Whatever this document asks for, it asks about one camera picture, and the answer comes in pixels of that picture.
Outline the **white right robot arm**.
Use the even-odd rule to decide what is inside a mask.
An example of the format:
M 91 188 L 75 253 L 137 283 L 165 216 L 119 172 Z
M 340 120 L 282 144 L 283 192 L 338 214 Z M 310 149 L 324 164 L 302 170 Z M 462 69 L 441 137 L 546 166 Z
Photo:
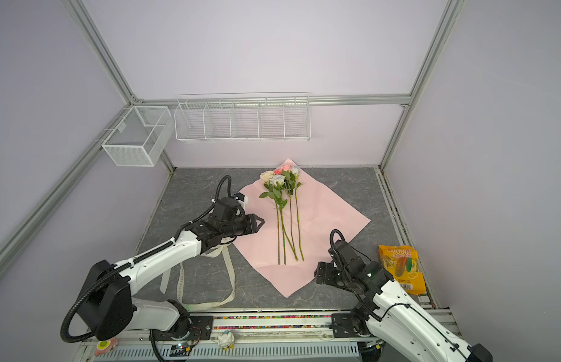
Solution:
M 425 311 L 378 262 L 319 262 L 314 276 L 357 298 L 348 314 L 332 317 L 337 337 L 373 336 L 411 361 L 493 360 L 486 347 L 469 344 Z

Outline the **pink purple wrapping paper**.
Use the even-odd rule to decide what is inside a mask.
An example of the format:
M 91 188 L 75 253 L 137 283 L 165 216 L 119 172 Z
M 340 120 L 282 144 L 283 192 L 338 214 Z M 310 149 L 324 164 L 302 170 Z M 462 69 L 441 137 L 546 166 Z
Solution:
M 296 164 L 288 159 L 284 164 Z M 305 260 L 299 261 L 287 245 L 287 264 L 277 263 L 276 216 L 274 204 L 269 198 L 261 198 L 266 192 L 260 178 L 244 187 L 241 193 L 248 199 L 246 211 L 265 220 L 259 232 L 241 236 L 235 247 L 249 264 L 267 279 L 284 297 L 290 297 L 312 281 L 319 262 L 330 259 L 330 232 L 338 229 L 346 239 L 351 240 L 369 224 L 369 219 L 339 197 L 326 185 L 316 181 L 300 169 L 298 188 L 302 246 Z M 296 207 L 293 199 L 293 231 L 298 245 Z

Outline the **red pink fake rose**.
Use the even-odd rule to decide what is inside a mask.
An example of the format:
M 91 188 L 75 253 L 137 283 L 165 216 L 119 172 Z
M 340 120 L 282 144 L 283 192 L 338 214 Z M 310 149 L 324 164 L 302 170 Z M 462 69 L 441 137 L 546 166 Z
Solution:
M 286 202 L 286 205 L 284 206 L 283 209 L 283 225 L 284 225 L 284 231 L 285 231 L 285 236 L 286 236 L 286 242 L 289 245 L 289 248 L 295 258 L 295 261 L 299 261 L 300 257 L 298 256 L 298 252 L 297 250 L 299 249 L 296 241 L 295 241 L 295 237 L 294 237 L 294 231 L 293 231 L 293 198 L 289 195 L 289 192 L 287 191 L 287 177 L 289 176 L 288 172 L 283 172 L 282 171 L 282 166 L 278 167 L 277 169 L 275 169 L 274 171 L 280 171 L 284 176 L 285 176 L 285 184 L 284 184 L 284 189 L 283 189 L 283 197 L 284 200 Z

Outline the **white fake rose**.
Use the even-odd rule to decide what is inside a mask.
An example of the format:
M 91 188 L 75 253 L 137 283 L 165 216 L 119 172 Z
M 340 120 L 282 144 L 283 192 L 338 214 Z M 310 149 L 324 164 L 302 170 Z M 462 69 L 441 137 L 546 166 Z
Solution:
M 286 236 L 283 225 L 283 209 L 286 202 L 283 197 L 283 189 L 285 184 L 285 176 L 280 171 L 273 171 L 271 179 L 267 182 L 269 197 L 275 203 L 275 210 L 277 215 L 277 233 L 278 233 L 278 256 L 277 263 L 284 265 L 287 264 L 287 245 Z
M 302 185 L 299 181 L 300 169 L 297 166 L 290 166 L 288 170 L 289 176 L 287 177 L 287 191 L 289 195 L 294 199 L 296 207 L 296 220 L 297 220 L 297 235 L 298 235 L 298 247 L 302 258 L 305 260 L 302 246 L 302 231 L 300 225 L 300 210 L 299 210 L 299 199 L 298 199 L 298 188 Z

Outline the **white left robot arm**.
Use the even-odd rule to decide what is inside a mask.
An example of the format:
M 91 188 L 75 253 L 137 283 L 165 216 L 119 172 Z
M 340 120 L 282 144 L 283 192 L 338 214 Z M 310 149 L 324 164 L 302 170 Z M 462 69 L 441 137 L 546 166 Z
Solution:
M 236 238 L 253 235 L 265 225 L 242 208 L 211 211 L 182 225 L 168 241 L 130 259 L 94 264 L 77 299 L 63 318 L 60 338 L 66 343 L 92 337 L 112 339 L 125 330 L 150 330 L 184 339 L 192 329 L 190 310 L 176 300 L 155 302 L 135 296 L 175 265 L 209 251 L 224 251 Z

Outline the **cream fake rose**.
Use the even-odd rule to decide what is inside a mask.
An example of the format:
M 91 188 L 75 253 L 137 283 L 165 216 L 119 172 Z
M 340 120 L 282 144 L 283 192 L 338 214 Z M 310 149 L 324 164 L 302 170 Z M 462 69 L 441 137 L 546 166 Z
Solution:
M 281 197 L 281 191 L 279 189 L 278 175 L 273 170 L 267 170 L 259 176 L 266 192 L 261 194 L 261 198 L 269 198 L 274 204 L 275 216 L 276 216 L 276 236 L 277 236 L 277 263 L 281 263 L 281 225 L 280 225 L 280 215 L 279 215 L 279 199 Z

